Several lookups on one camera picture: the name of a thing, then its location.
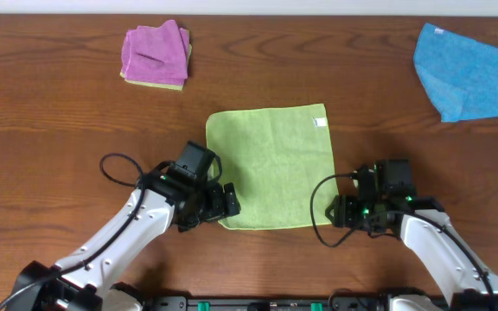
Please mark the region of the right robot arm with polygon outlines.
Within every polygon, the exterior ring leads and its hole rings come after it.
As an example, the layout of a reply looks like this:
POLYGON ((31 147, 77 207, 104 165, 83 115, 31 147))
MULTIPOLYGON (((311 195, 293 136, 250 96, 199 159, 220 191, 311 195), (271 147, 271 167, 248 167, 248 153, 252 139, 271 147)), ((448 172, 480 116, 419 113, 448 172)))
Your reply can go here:
POLYGON ((450 310, 498 310, 498 276, 460 237, 439 201, 418 195, 407 160, 378 160, 345 176, 357 193, 334 197, 324 212, 332 226, 401 241, 450 310))

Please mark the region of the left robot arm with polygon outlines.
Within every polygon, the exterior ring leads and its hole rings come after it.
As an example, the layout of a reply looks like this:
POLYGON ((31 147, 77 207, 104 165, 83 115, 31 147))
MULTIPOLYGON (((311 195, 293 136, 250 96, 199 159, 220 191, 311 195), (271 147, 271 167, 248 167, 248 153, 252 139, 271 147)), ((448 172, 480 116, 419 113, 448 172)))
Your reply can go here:
POLYGON ((0 310, 142 310, 145 299, 120 276, 172 225, 185 232, 239 214, 234 186, 205 175, 142 176, 119 212, 52 267, 25 267, 0 310))

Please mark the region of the green microfibre cloth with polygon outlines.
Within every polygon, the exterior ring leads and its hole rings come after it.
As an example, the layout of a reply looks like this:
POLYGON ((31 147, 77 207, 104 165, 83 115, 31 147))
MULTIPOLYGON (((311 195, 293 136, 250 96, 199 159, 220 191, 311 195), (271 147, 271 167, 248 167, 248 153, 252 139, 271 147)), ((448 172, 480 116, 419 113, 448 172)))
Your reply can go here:
POLYGON ((214 172, 232 183, 240 213, 228 230, 281 230, 325 225, 338 194, 326 108, 223 111, 206 122, 207 147, 221 159, 214 172))

